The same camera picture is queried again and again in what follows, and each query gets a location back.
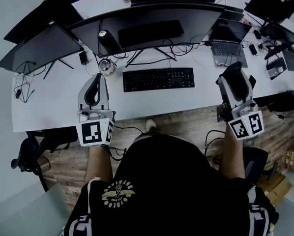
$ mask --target shoe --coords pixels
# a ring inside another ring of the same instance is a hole
[[[152,128],[152,127],[157,127],[156,126],[156,123],[152,120],[152,119],[148,119],[147,121],[146,121],[146,130],[147,130],[147,132],[149,132],[149,130]]]

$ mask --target laptop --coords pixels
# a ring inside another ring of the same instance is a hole
[[[294,52],[283,50],[283,55],[289,71],[294,72]]]
[[[252,26],[239,22],[218,19],[210,35],[210,45],[217,67],[226,67],[237,61],[247,68],[242,40]]]

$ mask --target wooden panel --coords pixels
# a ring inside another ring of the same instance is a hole
[[[245,141],[244,144],[251,147],[261,148],[269,153],[265,169],[270,169],[275,162],[279,163],[279,168],[283,168],[286,148],[294,142],[294,118],[279,119],[274,113],[266,108],[262,109],[265,132],[260,136]],[[294,116],[294,111],[285,113],[286,116]],[[216,107],[203,110],[188,111],[184,113],[165,115],[153,119],[158,128],[161,128],[168,135],[182,137],[195,144],[202,153],[205,151],[205,138],[208,131],[212,129],[225,131],[224,122],[217,122]],[[145,119],[117,122],[119,127],[137,127],[143,132],[145,129]],[[112,136],[112,147],[119,149],[129,148],[135,138],[140,135],[136,129],[115,128]],[[207,142],[223,134],[212,132],[209,134]],[[217,140],[209,146],[207,159],[212,165],[214,155],[222,154],[223,140]],[[79,142],[71,144],[69,150],[55,151],[44,155],[51,162],[51,169],[44,173],[44,177],[49,186],[59,182],[64,192],[64,198],[70,210],[73,209],[82,186],[87,167],[88,148],[81,147]],[[119,162],[111,159],[113,172],[115,174]]]

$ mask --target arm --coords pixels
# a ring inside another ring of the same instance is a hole
[[[100,177],[107,183],[111,183],[113,179],[110,155],[105,147],[90,147],[89,149],[84,182],[88,183],[94,177]]]
[[[237,141],[227,124],[225,144],[219,171],[229,179],[245,178],[243,164],[243,142]]]

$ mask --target desk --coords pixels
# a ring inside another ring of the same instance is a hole
[[[245,7],[249,0],[227,0],[227,5],[240,8]],[[111,10],[130,6],[122,0],[81,0],[74,3],[75,8],[84,18],[92,17]],[[256,25],[256,22],[246,15],[246,18]],[[287,22],[289,28],[294,30],[294,24]],[[261,43],[253,34],[253,28],[244,40],[255,45]],[[91,51],[87,51],[89,64],[87,70],[90,74],[98,72],[98,66]],[[253,90],[254,97],[267,96],[286,90],[294,90],[294,72],[285,71],[275,80],[271,81],[266,71],[265,54],[252,56],[248,48],[244,49],[249,68],[244,69],[247,75],[253,75],[256,85]],[[163,59],[163,54],[154,49],[145,50],[136,60],[137,63],[152,62]],[[36,76],[30,89],[35,89],[29,101],[24,104],[14,98],[12,94],[12,119],[14,132],[59,128],[75,126],[77,119],[77,95],[91,78],[84,66],[80,64],[78,54],[63,59],[75,69],[69,69],[61,62],[56,62],[49,75],[43,80],[43,74]],[[116,120],[133,119],[205,108],[222,103],[219,87],[215,84],[224,68],[216,68],[211,49],[200,46],[187,55],[177,57],[177,62],[168,60],[152,65],[136,65],[125,68],[126,59],[117,62],[118,73],[107,78],[110,108],[116,111]],[[195,87],[183,89],[168,89],[157,91],[123,92],[121,72],[167,68],[167,67],[193,67]]]

